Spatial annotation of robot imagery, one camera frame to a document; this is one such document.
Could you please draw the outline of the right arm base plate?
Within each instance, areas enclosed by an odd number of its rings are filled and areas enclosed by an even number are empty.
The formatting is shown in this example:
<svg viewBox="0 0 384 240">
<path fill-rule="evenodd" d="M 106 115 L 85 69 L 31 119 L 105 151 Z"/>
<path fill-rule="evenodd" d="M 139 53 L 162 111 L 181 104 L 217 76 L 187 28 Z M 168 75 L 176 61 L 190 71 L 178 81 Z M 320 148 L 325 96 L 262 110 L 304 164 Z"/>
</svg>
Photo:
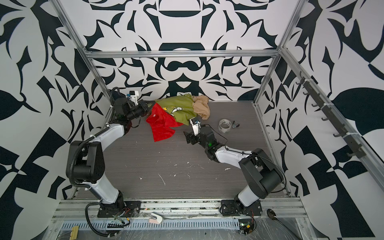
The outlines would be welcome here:
<svg viewBox="0 0 384 240">
<path fill-rule="evenodd" d="M 238 200 L 221 200 L 221 206 L 219 208 L 219 212 L 223 216 L 240 216 L 240 215 L 261 216 L 263 209 L 260 201 L 256 201 L 250 206 L 245 207 Z"/>
</svg>

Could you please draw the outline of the red cloth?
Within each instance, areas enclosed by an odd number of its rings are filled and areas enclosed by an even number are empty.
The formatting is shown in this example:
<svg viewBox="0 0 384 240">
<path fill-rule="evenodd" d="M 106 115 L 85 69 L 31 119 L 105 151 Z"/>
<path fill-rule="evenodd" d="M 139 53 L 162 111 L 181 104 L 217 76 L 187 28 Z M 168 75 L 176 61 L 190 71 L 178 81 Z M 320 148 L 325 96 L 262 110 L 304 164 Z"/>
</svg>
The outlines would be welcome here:
<svg viewBox="0 0 384 240">
<path fill-rule="evenodd" d="M 153 133 L 154 142 L 171 138 L 175 134 L 173 128 L 181 127 L 183 124 L 175 120 L 159 104 L 155 103 L 151 114 L 146 119 Z"/>
</svg>

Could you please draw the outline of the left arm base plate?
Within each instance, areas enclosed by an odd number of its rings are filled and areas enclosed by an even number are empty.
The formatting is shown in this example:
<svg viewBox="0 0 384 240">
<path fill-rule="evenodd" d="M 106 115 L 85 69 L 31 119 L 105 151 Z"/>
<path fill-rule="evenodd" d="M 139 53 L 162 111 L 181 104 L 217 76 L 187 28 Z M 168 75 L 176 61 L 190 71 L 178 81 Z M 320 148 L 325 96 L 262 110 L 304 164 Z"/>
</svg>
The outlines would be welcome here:
<svg viewBox="0 0 384 240">
<path fill-rule="evenodd" d="M 140 213 L 141 201 L 124 201 L 122 205 L 101 204 L 99 208 L 98 218 L 113 218 L 114 216 L 129 218 Z"/>
</svg>

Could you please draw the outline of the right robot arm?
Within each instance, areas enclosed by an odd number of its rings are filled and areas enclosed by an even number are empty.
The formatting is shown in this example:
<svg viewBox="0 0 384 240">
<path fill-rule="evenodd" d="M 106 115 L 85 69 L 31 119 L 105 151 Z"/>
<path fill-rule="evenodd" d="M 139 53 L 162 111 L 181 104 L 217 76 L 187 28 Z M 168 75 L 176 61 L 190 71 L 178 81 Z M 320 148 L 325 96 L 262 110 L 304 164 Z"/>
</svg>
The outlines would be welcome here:
<svg viewBox="0 0 384 240">
<path fill-rule="evenodd" d="M 204 125 L 198 131 L 184 132 L 188 144 L 204 148 L 209 160 L 240 169 L 247 186 L 235 197 L 240 207 L 249 207 L 265 199 L 285 181 L 283 171 L 275 165 L 262 149 L 241 151 L 220 143 L 212 128 Z"/>
</svg>

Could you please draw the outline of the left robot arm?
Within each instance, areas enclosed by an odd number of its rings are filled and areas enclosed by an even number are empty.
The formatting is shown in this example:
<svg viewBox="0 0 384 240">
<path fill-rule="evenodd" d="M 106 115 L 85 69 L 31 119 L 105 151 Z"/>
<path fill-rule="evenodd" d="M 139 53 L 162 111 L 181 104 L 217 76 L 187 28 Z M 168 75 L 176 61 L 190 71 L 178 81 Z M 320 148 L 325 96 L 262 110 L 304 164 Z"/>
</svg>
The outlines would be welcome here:
<svg viewBox="0 0 384 240">
<path fill-rule="evenodd" d="M 119 208 L 123 197 L 105 174 L 104 150 L 129 132 L 132 120 L 146 116 L 154 105 L 155 101 L 134 103 L 127 97 L 114 100 L 106 127 L 86 140 L 70 144 L 66 175 L 71 185 L 91 191 L 103 205 Z"/>
</svg>

